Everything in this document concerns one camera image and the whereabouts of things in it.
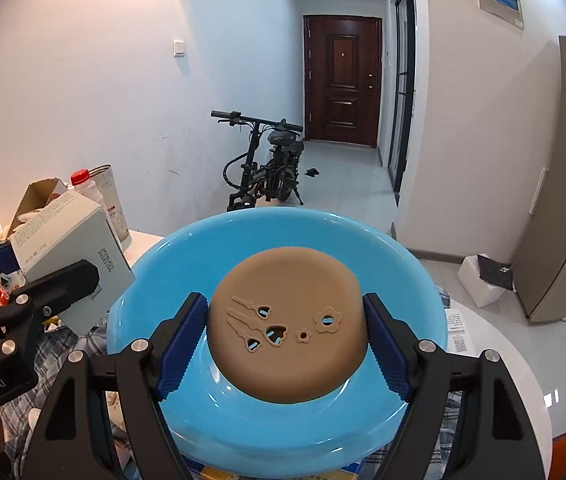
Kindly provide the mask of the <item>white square box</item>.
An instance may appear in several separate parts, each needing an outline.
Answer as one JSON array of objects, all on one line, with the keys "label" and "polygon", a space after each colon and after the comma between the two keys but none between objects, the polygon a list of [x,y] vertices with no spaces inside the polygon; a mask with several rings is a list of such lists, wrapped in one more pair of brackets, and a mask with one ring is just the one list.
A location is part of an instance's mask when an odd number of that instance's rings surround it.
[{"label": "white square box", "polygon": [[90,198],[67,191],[10,236],[27,281],[85,259],[99,271],[99,285],[60,314],[76,335],[88,334],[134,282],[134,272],[113,233],[106,211]]}]

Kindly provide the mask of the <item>round tan silicone lid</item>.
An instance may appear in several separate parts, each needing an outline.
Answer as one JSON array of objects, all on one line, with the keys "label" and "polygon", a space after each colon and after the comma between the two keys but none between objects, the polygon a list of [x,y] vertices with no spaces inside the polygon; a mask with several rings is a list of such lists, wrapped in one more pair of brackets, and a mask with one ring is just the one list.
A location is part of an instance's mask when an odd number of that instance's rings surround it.
[{"label": "round tan silicone lid", "polygon": [[213,292],[206,335],[234,387],[281,404],[336,390],[368,351],[356,275],[304,247],[268,249],[237,264]]}]

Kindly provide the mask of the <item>blue plaid cloth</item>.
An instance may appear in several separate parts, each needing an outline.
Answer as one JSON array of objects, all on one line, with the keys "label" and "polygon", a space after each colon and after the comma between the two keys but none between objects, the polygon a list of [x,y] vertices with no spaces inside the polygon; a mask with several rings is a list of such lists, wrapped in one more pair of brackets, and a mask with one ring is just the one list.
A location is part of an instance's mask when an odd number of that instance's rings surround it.
[{"label": "blue plaid cloth", "polygon": [[[13,479],[21,477],[29,441],[32,440],[32,428],[29,419],[37,418],[38,412],[56,381],[62,365],[70,352],[80,350],[87,356],[100,356],[106,352],[106,329],[108,320],[102,318],[86,336],[76,336],[67,326],[61,324],[46,330],[38,340],[35,353],[34,370],[38,377],[37,385],[17,399],[0,408],[0,419],[6,445],[4,452],[11,463],[9,476]],[[458,423],[461,396],[454,392],[447,399],[439,437],[435,444],[425,477],[440,479],[448,465],[452,443]]]}]

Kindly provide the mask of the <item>open cardboard box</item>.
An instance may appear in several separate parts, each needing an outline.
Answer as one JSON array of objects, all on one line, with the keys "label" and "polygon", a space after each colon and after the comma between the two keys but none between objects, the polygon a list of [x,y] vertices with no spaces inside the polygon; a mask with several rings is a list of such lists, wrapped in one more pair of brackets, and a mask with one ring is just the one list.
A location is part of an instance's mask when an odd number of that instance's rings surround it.
[{"label": "open cardboard box", "polygon": [[24,226],[38,212],[67,191],[66,184],[58,178],[50,178],[32,182],[27,188],[15,211],[12,223],[6,236],[10,237],[17,229]]}]

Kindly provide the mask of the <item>white paper with QR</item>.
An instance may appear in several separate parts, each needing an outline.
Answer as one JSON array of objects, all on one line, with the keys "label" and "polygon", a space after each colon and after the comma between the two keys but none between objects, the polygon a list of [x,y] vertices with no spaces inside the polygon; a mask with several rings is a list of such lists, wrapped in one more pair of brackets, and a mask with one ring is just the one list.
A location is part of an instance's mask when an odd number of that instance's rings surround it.
[{"label": "white paper with QR", "polygon": [[460,356],[476,356],[475,347],[466,327],[463,313],[458,309],[449,308],[446,311],[448,327],[447,351]]}]

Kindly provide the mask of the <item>strawberry milk bottle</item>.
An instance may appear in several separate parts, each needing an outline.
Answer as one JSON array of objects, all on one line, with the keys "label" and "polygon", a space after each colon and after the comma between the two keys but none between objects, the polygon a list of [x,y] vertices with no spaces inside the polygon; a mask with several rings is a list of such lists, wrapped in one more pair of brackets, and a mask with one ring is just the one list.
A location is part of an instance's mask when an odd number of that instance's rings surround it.
[{"label": "strawberry milk bottle", "polygon": [[70,176],[70,184],[72,185],[72,190],[82,194],[83,196],[89,198],[93,202],[98,203],[101,208],[105,211],[106,220],[108,220],[108,225],[112,229],[114,236],[117,240],[118,245],[122,246],[122,240],[118,235],[115,228],[115,224],[112,220],[112,216],[108,211],[108,205],[106,205],[105,199],[101,191],[97,187],[97,183],[92,180],[88,169],[80,169],[74,172]]}]

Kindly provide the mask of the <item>blue plastic basin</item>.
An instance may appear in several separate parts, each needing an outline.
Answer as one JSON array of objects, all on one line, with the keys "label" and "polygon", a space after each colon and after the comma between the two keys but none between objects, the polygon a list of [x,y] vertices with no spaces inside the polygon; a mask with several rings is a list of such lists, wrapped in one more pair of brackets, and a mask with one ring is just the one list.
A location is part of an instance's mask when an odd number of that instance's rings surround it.
[{"label": "blue plastic basin", "polygon": [[[134,263],[134,284],[111,309],[108,351],[149,337],[191,292],[210,296],[238,263],[281,246],[338,259],[417,337],[446,343],[434,282],[389,235],[325,211],[258,207],[192,223],[149,248]],[[161,409],[179,451],[191,460],[241,476],[285,479],[359,462],[393,440],[407,407],[388,389],[374,356],[327,396],[272,404],[234,388],[200,342]]]}]

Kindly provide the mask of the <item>white floor box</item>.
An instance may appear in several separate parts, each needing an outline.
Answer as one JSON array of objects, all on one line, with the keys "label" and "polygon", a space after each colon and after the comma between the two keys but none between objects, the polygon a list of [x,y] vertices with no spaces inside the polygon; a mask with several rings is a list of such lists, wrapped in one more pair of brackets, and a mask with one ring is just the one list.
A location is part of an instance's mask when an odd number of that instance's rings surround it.
[{"label": "white floor box", "polygon": [[511,266],[484,254],[465,257],[458,270],[458,280],[477,308],[498,301],[506,290],[515,290]]}]

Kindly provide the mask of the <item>black folding e-bike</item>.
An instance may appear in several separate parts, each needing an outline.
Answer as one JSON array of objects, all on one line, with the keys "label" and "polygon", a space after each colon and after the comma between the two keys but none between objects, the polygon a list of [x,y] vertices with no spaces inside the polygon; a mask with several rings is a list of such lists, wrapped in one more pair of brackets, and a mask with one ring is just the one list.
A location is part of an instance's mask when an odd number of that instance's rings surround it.
[{"label": "black folding e-bike", "polygon": [[[248,150],[225,164],[222,177],[234,192],[229,195],[227,211],[255,208],[264,198],[285,203],[292,195],[304,205],[298,191],[299,162],[304,151],[300,140],[304,127],[292,124],[285,118],[279,122],[248,117],[241,112],[212,110],[210,116],[230,127],[250,126]],[[259,165],[255,156],[262,136],[268,133],[271,145],[270,158]]]}]

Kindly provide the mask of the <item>dark wooden door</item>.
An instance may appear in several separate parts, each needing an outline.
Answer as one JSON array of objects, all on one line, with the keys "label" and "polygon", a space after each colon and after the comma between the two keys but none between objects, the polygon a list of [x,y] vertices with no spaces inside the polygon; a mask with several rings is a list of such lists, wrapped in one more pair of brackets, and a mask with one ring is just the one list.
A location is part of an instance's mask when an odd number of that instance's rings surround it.
[{"label": "dark wooden door", "polygon": [[304,17],[305,135],[375,148],[381,109],[383,21]]}]

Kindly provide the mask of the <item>wall light switch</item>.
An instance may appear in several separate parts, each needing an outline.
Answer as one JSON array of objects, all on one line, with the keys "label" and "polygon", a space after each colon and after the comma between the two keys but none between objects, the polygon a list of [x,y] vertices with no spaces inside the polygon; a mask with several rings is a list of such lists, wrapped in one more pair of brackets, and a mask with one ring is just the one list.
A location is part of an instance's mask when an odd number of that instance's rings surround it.
[{"label": "wall light switch", "polygon": [[172,55],[175,58],[183,58],[187,54],[187,49],[185,48],[185,42],[183,40],[173,40],[172,41]]}]

